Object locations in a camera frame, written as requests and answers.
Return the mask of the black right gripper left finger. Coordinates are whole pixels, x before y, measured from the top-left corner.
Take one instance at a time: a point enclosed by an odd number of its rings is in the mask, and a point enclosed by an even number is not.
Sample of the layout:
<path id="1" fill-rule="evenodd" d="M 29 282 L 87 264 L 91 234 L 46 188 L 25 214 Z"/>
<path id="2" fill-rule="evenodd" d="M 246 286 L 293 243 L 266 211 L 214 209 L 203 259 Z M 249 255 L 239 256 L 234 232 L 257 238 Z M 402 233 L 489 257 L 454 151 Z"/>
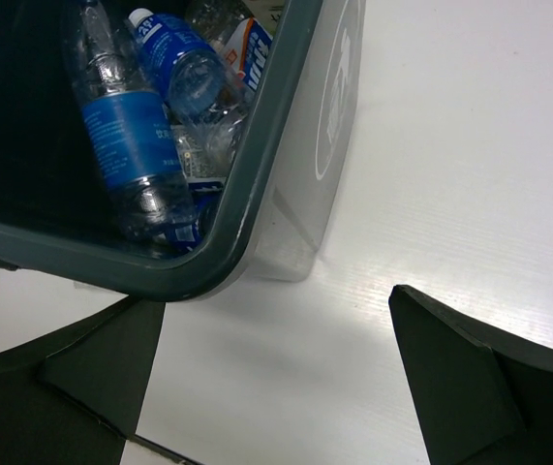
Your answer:
<path id="1" fill-rule="evenodd" d="M 126 297 L 0 353 L 0 464 L 117 464 L 137 430 L 165 313 Z"/>

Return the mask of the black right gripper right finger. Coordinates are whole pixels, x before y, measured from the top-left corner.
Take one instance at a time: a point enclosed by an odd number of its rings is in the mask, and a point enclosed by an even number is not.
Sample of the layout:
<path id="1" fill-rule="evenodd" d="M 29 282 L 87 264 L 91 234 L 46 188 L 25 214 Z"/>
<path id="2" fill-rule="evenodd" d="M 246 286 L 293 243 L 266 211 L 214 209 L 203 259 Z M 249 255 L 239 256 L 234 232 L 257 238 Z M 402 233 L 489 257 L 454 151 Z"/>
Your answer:
<path id="1" fill-rule="evenodd" d="M 553 464 L 553 349 L 398 285 L 393 328 L 433 464 Z"/>

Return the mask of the blue cap water bottle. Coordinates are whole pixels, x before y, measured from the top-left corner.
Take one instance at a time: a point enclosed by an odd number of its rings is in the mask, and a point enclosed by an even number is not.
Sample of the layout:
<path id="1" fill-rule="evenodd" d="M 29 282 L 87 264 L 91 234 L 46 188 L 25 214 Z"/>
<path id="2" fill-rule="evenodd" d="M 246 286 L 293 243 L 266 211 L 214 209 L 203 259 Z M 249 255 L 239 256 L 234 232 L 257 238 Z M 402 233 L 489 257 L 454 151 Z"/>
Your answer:
<path id="1" fill-rule="evenodd" d="M 132 240 L 196 219 L 168 115 L 141 66 L 127 19 L 111 1 L 66 1 L 63 56 L 99 173 Z"/>

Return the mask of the clear bottle orange label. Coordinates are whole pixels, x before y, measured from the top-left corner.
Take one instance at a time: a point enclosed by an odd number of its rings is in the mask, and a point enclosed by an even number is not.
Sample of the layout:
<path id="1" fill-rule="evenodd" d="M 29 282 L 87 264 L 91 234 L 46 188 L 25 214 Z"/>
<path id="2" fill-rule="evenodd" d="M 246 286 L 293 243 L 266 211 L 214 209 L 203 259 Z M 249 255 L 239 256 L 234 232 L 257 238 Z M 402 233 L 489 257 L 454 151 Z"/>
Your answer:
<path id="1" fill-rule="evenodd" d="M 208 123 L 208 155 L 224 172 L 238 150 L 265 68 L 272 36 L 242 1 L 193 1 L 185 19 L 226 63 L 216 115 Z"/>

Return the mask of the blue label crushed bottle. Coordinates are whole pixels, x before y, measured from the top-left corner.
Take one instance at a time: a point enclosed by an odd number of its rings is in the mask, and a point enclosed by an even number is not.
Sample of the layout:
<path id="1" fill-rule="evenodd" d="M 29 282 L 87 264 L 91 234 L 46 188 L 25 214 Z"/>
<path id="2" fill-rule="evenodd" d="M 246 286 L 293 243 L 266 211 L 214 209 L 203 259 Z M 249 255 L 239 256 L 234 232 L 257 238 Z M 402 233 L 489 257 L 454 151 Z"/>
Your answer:
<path id="1" fill-rule="evenodd" d="M 173 112 L 194 118 L 217 101 L 225 68 L 185 20 L 145 8 L 133 10 L 129 20 L 155 88 Z"/>

